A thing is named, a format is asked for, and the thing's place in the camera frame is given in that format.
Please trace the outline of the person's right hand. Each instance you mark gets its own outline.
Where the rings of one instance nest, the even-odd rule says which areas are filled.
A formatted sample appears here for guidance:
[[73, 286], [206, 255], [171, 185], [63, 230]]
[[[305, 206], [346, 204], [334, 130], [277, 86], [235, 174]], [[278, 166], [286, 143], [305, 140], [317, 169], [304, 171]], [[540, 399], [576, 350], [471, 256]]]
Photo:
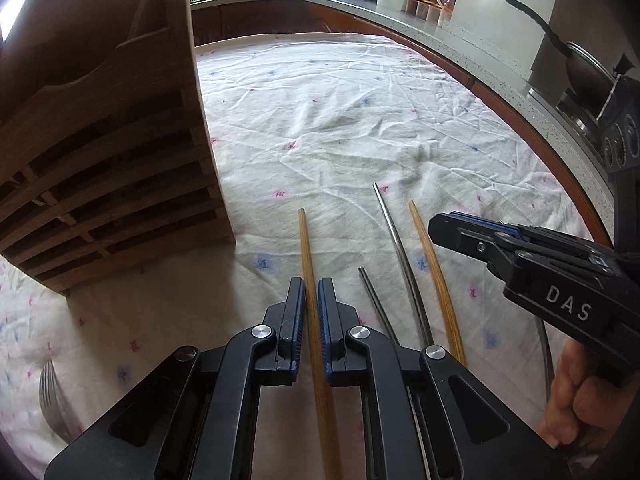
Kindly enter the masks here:
[[559, 357], [538, 434], [552, 448], [580, 442], [605, 448], [639, 389], [639, 373], [617, 388], [588, 370], [586, 348], [569, 339]]

